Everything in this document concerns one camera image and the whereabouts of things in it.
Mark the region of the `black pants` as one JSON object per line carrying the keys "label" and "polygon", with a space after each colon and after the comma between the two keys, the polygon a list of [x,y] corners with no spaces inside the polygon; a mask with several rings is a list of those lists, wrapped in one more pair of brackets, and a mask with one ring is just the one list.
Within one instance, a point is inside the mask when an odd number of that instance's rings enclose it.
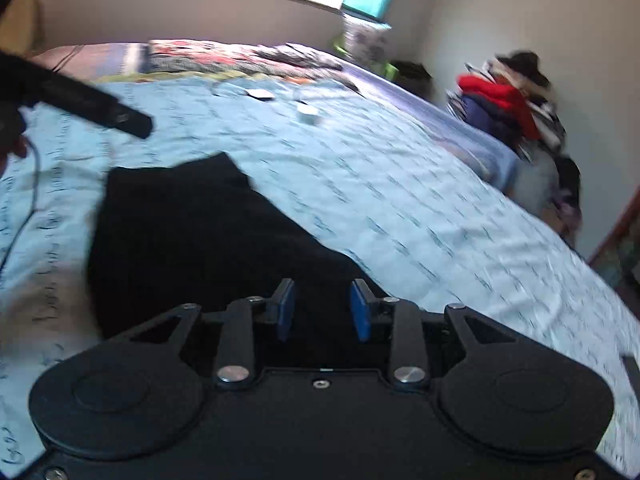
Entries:
{"label": "black pants", "polygon": [[112,338],[180,304],[206,312],[295,285],[290,338],[354,332],[350,284],[384,290],[258,193],[224,153],[172,168],[116,167],[87,263],[96,326]]}

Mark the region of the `patterned floral bedsheet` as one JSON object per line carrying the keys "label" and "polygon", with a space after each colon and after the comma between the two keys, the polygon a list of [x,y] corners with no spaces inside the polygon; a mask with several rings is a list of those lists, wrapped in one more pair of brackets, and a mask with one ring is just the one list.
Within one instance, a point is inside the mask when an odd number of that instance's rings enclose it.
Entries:
{"label": "patterned floral bedsheet", "polygon": [[34,57],[44,67],[81,80],[209,74],[216,79],[264,75],[303,84],[334,80],[349,86],[341,61],[302,44],[267,47],[213,40],[155,39],[146,44],[76,44]]}

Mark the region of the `white script-print quilt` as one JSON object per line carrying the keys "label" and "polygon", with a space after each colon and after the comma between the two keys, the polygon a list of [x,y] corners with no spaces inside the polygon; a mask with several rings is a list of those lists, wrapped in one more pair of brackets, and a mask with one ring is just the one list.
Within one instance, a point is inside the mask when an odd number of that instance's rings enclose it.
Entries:
{"label": "white script-print quilt", "polygon": [[339,84],[186,77],[107,91],[154,119],[148,140],[40,105],[26,112],[37,158],[1,181],[1,470],[42,452],[32,383],[98,339],[84,282],[96,210],[113,167],[171,167],[228,154],[288,218],[382,288],[438,311],[459,301],[590,366],[615,412],[600,454],[639,471],[639,402],[620,357],[639,323],[552,229],[483,182],[442,139]]}

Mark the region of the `grey clothes bundle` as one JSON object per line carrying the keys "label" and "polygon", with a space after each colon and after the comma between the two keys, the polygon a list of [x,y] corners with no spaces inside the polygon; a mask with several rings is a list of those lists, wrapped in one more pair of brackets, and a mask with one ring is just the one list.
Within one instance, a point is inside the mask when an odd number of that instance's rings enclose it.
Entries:
{"label": "grey clothes bundle", "polygon": [[553,158],[545,151],[534,151],[521,159],[509,188],[511,200],[529,214],[539,217],[547,208],[559,184]]}

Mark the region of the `navy folded clothes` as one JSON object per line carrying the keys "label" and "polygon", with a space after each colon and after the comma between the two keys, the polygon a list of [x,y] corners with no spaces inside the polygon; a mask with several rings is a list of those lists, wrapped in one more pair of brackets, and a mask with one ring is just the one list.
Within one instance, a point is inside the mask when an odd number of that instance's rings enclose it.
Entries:
{"label": "navy folded clothes", "polygon": [[522,128],[515,117],[493,102],[476,93],[462,93],[466,122],[488,133],[512,151],[522,140]]}

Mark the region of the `black bag near stool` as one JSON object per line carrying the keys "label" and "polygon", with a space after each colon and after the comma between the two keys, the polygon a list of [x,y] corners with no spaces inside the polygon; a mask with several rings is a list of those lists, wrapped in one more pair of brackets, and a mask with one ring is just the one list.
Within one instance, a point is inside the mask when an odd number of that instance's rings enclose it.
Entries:
{"label": "black bag near stool", "polygon": [[390,65],[396,70],[393,83],[396,86],[428,100],[432,92],[432,76],[420,63],[393,60]]}

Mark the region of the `red jacket on pile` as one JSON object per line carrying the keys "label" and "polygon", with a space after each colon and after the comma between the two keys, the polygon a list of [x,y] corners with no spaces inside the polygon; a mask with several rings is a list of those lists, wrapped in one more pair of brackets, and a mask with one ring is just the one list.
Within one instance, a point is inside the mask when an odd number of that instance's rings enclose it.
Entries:
{"label": "red jacket on pile", "polygon": [[521,126],[526,139],[533,141],[541,139],[526,99],[517,88],[510,84],[497,84],[475,75],[459,75],[457,84],[464,93],[484,96],[489,102],[511,114]]}

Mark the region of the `floral white pillow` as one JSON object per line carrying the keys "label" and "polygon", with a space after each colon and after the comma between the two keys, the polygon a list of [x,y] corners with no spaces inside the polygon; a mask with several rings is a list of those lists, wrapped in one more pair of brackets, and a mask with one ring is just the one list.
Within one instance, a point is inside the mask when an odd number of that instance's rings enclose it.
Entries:
{"label": "floral white pillow", "polygon": [[344,14],[343,27],[344,50],[354,64],[371,67],[386,61],[392,26]]}

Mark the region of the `dark tablet on bed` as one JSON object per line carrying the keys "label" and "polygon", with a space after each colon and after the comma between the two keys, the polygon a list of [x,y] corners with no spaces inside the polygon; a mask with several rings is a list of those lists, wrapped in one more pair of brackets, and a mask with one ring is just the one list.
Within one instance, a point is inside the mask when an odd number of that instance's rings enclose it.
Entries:
{"label": "dark tablet on bed", "polygon": [[620,359],[625,367],[631,388],[634,390],[634,395],[638,398],[640,396],[640,368],[638,362],[630,354],[623,354]]}

